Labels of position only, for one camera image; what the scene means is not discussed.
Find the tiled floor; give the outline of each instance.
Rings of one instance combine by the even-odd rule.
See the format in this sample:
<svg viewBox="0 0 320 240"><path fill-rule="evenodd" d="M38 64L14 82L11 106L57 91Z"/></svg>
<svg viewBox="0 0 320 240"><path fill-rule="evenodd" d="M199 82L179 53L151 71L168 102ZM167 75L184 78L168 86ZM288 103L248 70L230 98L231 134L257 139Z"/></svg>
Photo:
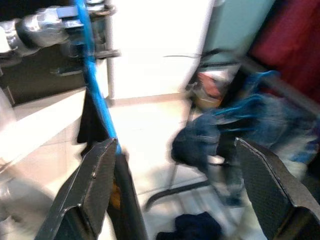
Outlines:
<svg viewBox="0 0 320 240"><path fill-rule="evenodd" d="M110 109L119 141L129 154L129 167L141 207L151 195L164 190L168 184L173 167L171 142L183 128L188 110L188 104L179 95L152 103L116 104ZM79 153L84 145L75 143L78 127L79 120L25 157L16 168L26 178L56 194L80 162ZM196 170L179 166L174 184L180 186L202 179ZM160 199L150 211L143 212L148 238L155 239L160 231L172 231L174 218L183 213L198 214L203 211L208 211L220 222L227 234L232 232L233 227L224 217L219 201L210 188L203 187ZM237 219L241 212L241 208L231 209ZM112 240L115 239L113 235L110 221L106 219L99 239ZM264 237L259 233L251 239Z"/></svg>

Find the red fabric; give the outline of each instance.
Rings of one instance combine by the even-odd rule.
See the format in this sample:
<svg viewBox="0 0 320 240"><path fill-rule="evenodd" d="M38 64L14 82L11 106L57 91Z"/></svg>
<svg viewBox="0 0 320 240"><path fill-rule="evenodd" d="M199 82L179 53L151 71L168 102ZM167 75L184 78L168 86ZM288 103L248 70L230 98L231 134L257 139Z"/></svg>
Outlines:
<svg viewBox="0 0 320 240"><path fill-rule="evenodd" d="M288 0L251 53L320 103L320 0Z"/></svg>

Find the blue cord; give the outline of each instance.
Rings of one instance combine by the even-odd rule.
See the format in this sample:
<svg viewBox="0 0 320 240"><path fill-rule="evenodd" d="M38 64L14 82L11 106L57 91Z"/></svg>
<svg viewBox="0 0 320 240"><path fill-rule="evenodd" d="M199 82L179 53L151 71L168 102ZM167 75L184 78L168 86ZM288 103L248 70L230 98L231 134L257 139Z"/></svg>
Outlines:
<svg viewBox="0 0 320 240"><path fill-rule="evenodd" d="M97 68L95 59L95 41L94 34L92 32L91 20L88 14L86 4L84 0L75 0L75 4L78 10L78 17L83 24L83 36L84 36L84 63L87 71L87 87L92 95L93 103L98 110L98 114L102 118L104 127L106 128L108 135L111 138L117 138L117 133L114 124L109 113L108 105L102 96L99 89L99 85L96 79ZM116 153L121 154L121 146L118 143L116 147Z"/></svg>

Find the red cloth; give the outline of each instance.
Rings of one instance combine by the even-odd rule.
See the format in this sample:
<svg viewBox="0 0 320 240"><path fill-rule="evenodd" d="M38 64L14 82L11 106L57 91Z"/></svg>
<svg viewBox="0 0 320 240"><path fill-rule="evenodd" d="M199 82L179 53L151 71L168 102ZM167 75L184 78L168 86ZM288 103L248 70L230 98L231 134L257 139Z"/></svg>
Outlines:
<svg viewBox="0 0 320 240"><path fill-rule="evenodd" d="M320 103L320 0L286 2L251 53Z"/></svg>

